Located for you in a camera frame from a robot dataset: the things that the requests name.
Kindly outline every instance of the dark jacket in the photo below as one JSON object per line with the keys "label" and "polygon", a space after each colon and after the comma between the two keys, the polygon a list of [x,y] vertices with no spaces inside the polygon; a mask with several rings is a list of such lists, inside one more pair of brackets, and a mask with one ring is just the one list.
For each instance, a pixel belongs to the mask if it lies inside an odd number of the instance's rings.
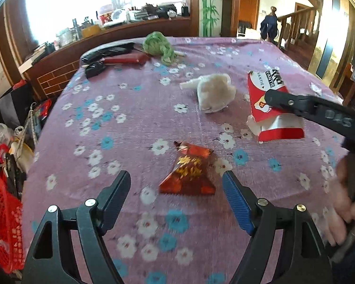
{"label": "dark jacket", "polygon": [[274,40],[277,36],[277,17],[273,15],[267,15],[260,25],[260,36],[262,39],[266,39],[267,35],[271,40]]}

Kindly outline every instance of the screw head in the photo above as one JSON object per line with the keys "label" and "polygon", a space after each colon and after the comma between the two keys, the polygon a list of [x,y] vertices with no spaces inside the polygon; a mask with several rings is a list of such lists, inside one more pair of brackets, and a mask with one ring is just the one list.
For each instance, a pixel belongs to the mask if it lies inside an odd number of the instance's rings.
{"label": "screw head", "polygon": [[84,204],[88,207],[91,207],[96,204],[96,200],[94,198],[89,198],[87,201],[85,201]]}
{"label": "screw head", "polygon": [[57,209],[58,209],[58,207],[57,207],[56,205],[51,205],[51,206],[47,209],[47,211],[48,211],[48,212],[55,212],[55,211],[57,211]]}
{"label": "screw head", "polygon": [[267,206],[268,205],[268,201],[265,198],[260,198],[258,200],[258,205],[260,206]]}
{"label": "screw head", "polygon": [[298,211],[305,211],[305,210],[306,210],[306,207],[305,207],[305,205],[303,205],[303,204],[298,204],[298,205],[297,205],[297,210],[298,210]]}

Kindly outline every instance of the doorway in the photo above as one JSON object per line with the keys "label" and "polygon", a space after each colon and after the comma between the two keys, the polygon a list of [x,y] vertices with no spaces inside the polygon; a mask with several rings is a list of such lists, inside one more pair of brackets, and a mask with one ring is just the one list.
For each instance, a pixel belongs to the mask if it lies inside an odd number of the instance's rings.
{"label": "doorway", "polygon": [[[310,6],[307,6],[307,5],[304,5],[304,4],[300,4],[300,3],[297,3],[295,4],[294,6],[294,12],[297,12],[298,10],[302,10],[302,9],[308,9],[310,8]],[[308,31],[311,31],[311,28],[312,28],[312,25],[314,24],[314,18],[316,16],[316,13],[315,12],[311,12],[310,14],[310,17],[309,17],[309,25],[308,25]],[[301,24],[300,24],[300,30],[301,29],[305,29],[306,28],[306,18],[303,18],[301,20]]]}
{"label": "doorway", "polygon": [[256,30],[259,15],[259,0],[240,0],[239,16],[240,22],[249,22],[251,28]]}

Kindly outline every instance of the black bag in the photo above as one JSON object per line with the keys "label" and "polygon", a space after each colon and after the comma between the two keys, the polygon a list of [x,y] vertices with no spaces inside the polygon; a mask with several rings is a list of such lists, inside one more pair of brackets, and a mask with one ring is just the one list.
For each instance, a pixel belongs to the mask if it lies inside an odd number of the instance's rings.
{"label": "black bag", "polygon": [[15,90],[9,89],[0,98],[0,112],[4,124],[13,130],[20,125],[24,126],[33,102],[32,87],[29,83]]}

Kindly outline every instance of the human hand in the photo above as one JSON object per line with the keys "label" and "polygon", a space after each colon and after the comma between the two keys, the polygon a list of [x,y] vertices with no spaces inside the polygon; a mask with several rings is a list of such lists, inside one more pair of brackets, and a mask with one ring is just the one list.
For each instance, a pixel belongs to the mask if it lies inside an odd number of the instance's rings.
{"label": "human hand", "polygon": [[325,233],[332,246],[342,244],[347,237],[344,221],[355,220],[355,202],[347,193],[347,160],[343,157],[336,168],[337,175],[329,181],[328,202],[330,208],[324,209],[324,222],[320,229]]}

